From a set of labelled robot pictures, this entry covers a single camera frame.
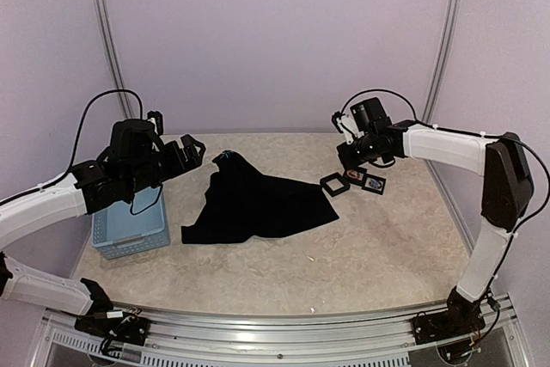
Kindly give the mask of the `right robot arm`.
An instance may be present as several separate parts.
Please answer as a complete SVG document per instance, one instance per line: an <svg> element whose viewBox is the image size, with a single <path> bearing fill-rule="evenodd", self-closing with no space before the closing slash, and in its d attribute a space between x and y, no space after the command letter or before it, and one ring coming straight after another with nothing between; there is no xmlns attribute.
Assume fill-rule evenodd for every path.
<svg viewBox="0 0 550 367"><path fill-rule="evenodd" d="M512 234L528 209L534 183L519 137L491 137L453 132L415 119L394 123L381 102L371 98L332 116L345 141L338 146L346 169L398 158L439 162L473 172L483 179L480 232L456 293L473 303L497 275Z"/></svg>

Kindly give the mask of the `starry night blue brooch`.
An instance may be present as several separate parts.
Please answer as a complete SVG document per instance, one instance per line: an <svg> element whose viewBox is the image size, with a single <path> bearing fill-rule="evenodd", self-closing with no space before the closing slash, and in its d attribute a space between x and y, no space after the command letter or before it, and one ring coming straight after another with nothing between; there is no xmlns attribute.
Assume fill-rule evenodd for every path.
<svg viewBox="0 0 550 367"><path fill-rule="evenodd" d="M373 188L380 188L382 184L379 180L369 178L369 185Z"/></svg>

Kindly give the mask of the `right aluminium corner post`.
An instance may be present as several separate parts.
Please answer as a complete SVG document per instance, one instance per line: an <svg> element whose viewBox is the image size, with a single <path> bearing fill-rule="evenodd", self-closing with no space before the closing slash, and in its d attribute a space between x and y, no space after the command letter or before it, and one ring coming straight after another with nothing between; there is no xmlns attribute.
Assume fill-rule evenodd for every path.
<svg viewBox="0 0 550 367"><path fill-rule="evenodd" d="M455 34L456 22L459 15L461 0L448 0L443 19L443 30L437 49L434 71L432 72L428 96L422 113L422 120L430 123L437 106L443 78L448 63L452 42Z"/></svg>

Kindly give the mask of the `black square frame middle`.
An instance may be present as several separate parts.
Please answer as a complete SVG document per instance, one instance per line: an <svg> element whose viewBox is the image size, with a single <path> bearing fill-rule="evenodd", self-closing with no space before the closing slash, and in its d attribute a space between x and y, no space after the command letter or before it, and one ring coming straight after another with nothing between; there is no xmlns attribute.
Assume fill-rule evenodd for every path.
<svg viewBox="0 0 550 367"><path fill-rule="evenodd" d="M362 187L366 181L367 174L368 171L366 168L357 167L346 169L343 173L343 177L351 185Z"/></svg>

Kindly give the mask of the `orange portrait brooch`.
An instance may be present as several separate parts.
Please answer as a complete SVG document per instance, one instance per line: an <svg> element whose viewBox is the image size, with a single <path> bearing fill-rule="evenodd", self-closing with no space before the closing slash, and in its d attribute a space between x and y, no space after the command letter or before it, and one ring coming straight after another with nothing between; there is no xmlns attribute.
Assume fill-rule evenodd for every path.
<svg viewBox="0 0 550 367"><path fill-rule="evenodd" d="M350 179L353 180L360 180L363 178L363 174L355 170L349 170L346 174Z"/></svg>

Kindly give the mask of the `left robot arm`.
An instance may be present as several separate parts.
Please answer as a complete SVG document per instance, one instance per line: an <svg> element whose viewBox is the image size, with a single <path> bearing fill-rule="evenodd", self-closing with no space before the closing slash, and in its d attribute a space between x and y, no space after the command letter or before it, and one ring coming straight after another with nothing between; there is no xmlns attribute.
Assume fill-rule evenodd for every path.
<svg viewBox="0 0 550 367"><path fill-rule="evenodd" d="M136 193L201 166L205 145L186 134L163 142L154 119L127 119L114 124L110 144L92 161L1 202L1 246L73 217L92 215ZM107 293L93 280L62 278L1 255L1 298L73 315L104 337L120 328Z"/></svg>

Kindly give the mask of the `aluminium front rail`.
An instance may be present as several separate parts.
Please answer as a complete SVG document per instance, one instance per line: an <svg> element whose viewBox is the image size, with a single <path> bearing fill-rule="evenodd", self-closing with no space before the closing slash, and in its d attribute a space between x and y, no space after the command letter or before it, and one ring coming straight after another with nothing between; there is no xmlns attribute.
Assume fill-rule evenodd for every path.
<svg viewBox="0 0 550 367"><path fill-rule="evenodd" d="M200 314L145 308L143 346L115 344L74 329L68 315L44 313L32 366L443 366L444 341L420 345L412 320L443 303L347 314Z"/></svg>

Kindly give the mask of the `black garment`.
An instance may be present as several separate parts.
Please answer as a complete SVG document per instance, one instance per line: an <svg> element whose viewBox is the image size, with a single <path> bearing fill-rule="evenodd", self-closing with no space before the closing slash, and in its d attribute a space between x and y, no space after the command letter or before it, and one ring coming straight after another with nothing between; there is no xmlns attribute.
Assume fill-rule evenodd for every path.
<svg viewBox="0 0 550 367"><path fill-rule="evenodd" d="M211 175L197 220L180 230L184 244L285 238L339 219L318 184L262 174L232 150L212 162L218 171Z"/></svg>

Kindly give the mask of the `black square frame near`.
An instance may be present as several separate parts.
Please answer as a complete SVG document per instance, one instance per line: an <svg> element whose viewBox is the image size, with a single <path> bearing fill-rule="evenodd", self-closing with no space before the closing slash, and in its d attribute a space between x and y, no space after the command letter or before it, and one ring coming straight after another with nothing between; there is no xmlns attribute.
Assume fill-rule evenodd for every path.
<svg viewBox="0 0 550 367"><path fill-rule="evenodd" d="M351 184L340 173L333 173L320 179L320 186L335 198L351 189Z"/></svg>

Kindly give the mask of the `left aluminium corner post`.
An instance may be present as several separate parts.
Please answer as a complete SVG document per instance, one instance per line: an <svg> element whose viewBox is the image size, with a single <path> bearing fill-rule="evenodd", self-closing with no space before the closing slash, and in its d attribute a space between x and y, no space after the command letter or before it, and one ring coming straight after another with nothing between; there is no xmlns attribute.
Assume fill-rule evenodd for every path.
<svg viewBox="0 0 550 367"><path fill-rule="evenodd" d="M125 87L125 83L111 29L107 0L93 0L93 4L95 7L95 14L107 61L107 67L112 78L113 86L116 89L123 89Z"/></svg>

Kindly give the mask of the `aluminium corner post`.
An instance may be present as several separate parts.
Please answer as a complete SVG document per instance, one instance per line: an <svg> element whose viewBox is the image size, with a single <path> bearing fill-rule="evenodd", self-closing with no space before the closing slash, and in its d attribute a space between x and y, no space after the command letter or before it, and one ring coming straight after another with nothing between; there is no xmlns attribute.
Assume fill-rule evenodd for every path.
<svg viewBox="0 0 550 367"><path fill-rule="evenodd" d="M125 83L111 29L107 0L93 0L93 4L95 7L95 14L107 61L107 67L112 78L113 86L116 89L123 89L125 87Z"/></svg>
<svg viewBox="0 0 550 367"><path fill-rule="evenodd" d="M448 63L452 42L455 34L456 22L459 15L461 0L448 0L443 19L443 30L437 49L434 71L432 72L428 96L422 113L422 120L430 123L437 106L443 78Z"/></svg>

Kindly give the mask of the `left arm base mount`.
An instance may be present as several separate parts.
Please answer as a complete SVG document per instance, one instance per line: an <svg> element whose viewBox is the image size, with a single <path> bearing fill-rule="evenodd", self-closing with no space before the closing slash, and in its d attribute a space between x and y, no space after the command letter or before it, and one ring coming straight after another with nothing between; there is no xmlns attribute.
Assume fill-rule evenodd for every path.
<svg viewBox="0 0 550 367"><path fill-rule="evenodd" d="M141 316L139 308L116 309L108 298L96 298L85 315L78 315L74 328L101 338L98 352L117 358L123 344L144 346L150 320Z"/></svg>

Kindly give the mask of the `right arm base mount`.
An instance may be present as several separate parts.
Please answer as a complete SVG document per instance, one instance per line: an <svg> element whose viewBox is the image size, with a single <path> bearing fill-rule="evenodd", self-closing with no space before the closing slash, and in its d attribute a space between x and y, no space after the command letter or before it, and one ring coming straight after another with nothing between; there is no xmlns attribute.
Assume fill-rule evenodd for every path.
<svg viewBox="0 0 550 367"><path fill-rule="evenodd" d="M486 322L481 308L484 301L495 313L495 319L485 332ZM480 350L480 343L496 327L500 315L500 304L490 291L471 303L452 290L444 310L429 314L421 311L413 317L412 335L417 346L449 340L449 343L437 346L437 354L447 365L458 366Z"/></svg>

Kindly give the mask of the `blue plastic basket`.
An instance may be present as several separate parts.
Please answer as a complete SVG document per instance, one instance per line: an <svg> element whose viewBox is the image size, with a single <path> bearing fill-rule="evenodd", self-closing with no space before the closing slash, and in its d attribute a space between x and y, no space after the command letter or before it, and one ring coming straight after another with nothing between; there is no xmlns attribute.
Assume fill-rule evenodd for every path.
<svg viewBox="0 0 550 367"><path fill-rule="evenodd" d="M92 219L92 246L106 259L118 259L170 243L161 188L146 188L130 204L116 202Z"/></svg>

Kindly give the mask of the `black square frame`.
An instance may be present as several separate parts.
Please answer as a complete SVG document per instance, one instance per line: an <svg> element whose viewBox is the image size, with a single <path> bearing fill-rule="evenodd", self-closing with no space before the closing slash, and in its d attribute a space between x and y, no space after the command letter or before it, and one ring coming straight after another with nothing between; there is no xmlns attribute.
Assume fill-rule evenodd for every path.
<svg viewBox="0 0 550 367"><path fill-rule="evenodd" d="M386 179L373 174L366 174L364 176L364 183L362 189L364 191L383 195L386 187Z"/></svg>
<svg viewBox="0 0 550 367"><path fill-rule="evenodd" d="M320 186L335 198L351 189L351 184L340 173L333 173L320 179Z"/></svg>
<svg viewBox="0 0 550 367"><path fill-rule="evenodd" d="M368 171L366 168L357 167L346 169L343 173L343 177L351 185L362 187L366 181L367 174Z"/></svg>

